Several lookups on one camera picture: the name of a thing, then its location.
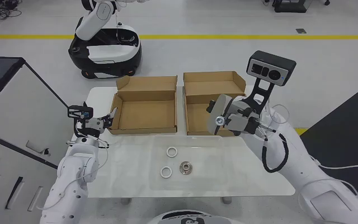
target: floor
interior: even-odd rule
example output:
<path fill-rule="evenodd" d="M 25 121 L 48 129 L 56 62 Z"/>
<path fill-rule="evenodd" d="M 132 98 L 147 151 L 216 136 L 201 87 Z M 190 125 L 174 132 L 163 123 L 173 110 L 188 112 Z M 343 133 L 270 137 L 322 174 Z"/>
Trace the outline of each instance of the floor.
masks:
<path fill-rule="evenodd" d="M 275 13 L 261 0 L 151 0 L 132 3 L 118 13 L 118 21 L 139 34 L 358 35 L 358 1 L 314 0 L 305 14 Z M 73 34 L 86 12 L 80 0 L 23 0 L 22 15 L 0 21 L 1 56 L 24 57 L 43 79 L 71 104 L 80 104 L 95 86 L 114 86 L 114 80 L 87 80 L 68 57 L 70 39 L 4 39 L 4 34 Z M 108 26 L 116 24 L 115 17 Z M 183 72 L 237 71 L 247 83 L 248 58 L 256 51 L 295 60 L 297 67 L 285 87 L 276 87 L 272 104 L 285 105 L 296 128 L 309 128 L 357 93 L 355 40 L 142 40 L 143 61 L 138 76 L 179 75 Z M 198 209 L 244 223 L 311 223 L 292 197 L 234 198 L 223 205 L 218 198 L 134 199 L 122 206 L 118 199 L 89 199 L 81 223 L 145 223 L 173 209 Z"/>

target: brown cardboard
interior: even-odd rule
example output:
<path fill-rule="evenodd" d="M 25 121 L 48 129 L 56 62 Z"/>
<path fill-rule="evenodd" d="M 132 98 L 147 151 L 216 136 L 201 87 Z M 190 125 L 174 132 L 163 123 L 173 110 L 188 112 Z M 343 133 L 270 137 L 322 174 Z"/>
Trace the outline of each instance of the brown cardboard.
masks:
<path fill-rule="evenodd" d="M 117 108 L 112 134 L 177 132 L 177 76 L 129 77 L 117 80 L 112 108 Z"/>
<path fill-rule="evenodd" d="M 206 126 L 210 115 L 206 108 L 210 100 L 217 100 L 220 94 L 232 98 L 245 96 L 246 82 L 236 72 L 187 72 L 183 78 L 188 135 L 211 135 Z M 218 135 L 233 136 L 233 133 L 221 128 Z"/>

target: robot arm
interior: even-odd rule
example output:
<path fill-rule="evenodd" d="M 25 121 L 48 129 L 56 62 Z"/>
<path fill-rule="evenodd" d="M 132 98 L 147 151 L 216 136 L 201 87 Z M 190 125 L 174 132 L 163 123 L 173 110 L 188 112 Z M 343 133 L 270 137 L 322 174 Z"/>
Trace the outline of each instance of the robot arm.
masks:
<path fill-rule="evenodd" d="M 81 40 L 91 40 L 111 19 L 112 14 L 116 10 L 120 11 L 119 2 L 144 3 L 148 0 L 82 0 L 82 4 L 86 10 L 90 12 L 82 18 L 81 24 L 76 28 L 76 35 Z"/>
<path fill-rule="evenodd" d="M 74 119 L 74 131 L 78 138 L 68 142 L 72 148 L 58 166 L 56 182 L 44 207 L 38 207 L 43 210 L 40 223 L 78 223 L 88 197 L 87 183 L 95 180 L 98 169 L 106 162 L 98 167 L 98 137 L 105 128 L 111 126 L 115 112 L 116 109 L 102 118 L 93 118 L 92 108 L 68 108 L 68 116 Z M 81 129 L 76 126 L 78 122 L 82 125 Z"/>
<path fill-rule="evenodd" d="M 297 132 L 283 122 L 282 116 L 272 108 L 265 108 L 274 85 L 283 86 L 294 67 L 295 62 L 291 60 L 256 52 L 247 67 L 247 73 L 257 77 L 252 94 L 235 100 L 220 95 L 217 101 L 210 102 L 208 131 L 217 134 L 223 126 L 236 136 L 241 135 L 266 171 L 278 171 L 299 192 L 299 204 L 312 220 L 357 223 L 357 197 L 317 166 Z M 262 80 L 271 82 L 267 90 L 259 88 Z"/>

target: cardboard box flap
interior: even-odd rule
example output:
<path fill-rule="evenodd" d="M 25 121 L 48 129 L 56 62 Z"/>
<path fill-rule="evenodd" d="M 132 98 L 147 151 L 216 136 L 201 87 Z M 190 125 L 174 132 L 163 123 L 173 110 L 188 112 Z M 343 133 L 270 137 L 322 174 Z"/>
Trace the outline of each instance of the cardboard box flap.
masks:
<path fill-rule="evenodd" d="M 129 77 L 119 78 L 117 89 L 119 92 L 134 91 L 172 91 L 175 92 L 177 76 L 163 77 Z"/>
<path fill-rule="evenodd" d="M 185 95 L 244 95 L 246 82 L 236 72 L 184 73 Z"/>

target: black stand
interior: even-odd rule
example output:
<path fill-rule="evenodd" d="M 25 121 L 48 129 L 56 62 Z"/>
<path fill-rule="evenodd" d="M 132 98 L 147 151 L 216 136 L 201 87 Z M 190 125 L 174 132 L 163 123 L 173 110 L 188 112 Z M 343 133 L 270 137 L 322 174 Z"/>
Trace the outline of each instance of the black stand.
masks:
<path fill-rule="evenodd" d="M 268 87 L 268 90 L 263 90 L 258 85 L 260 84 L 261 79 L 256 78 L 255 86 L 253 87 L 252 93 L 249 95 L 248 98 L 243 99 L 242 101 L 250 105 L 250 107 L 254 110 L 255 113 L 261 114 L 261 111 L 265 107 L 268 99 L 270 98 L 271 92 L 274 89 L 275 84 L 270 83 L 270 86 Z M 253 98 L 255 95 L 258 94 L 260 96 L 263 96 L 263 101 L 261 104 L 258 104 L 256 100 Z"/>

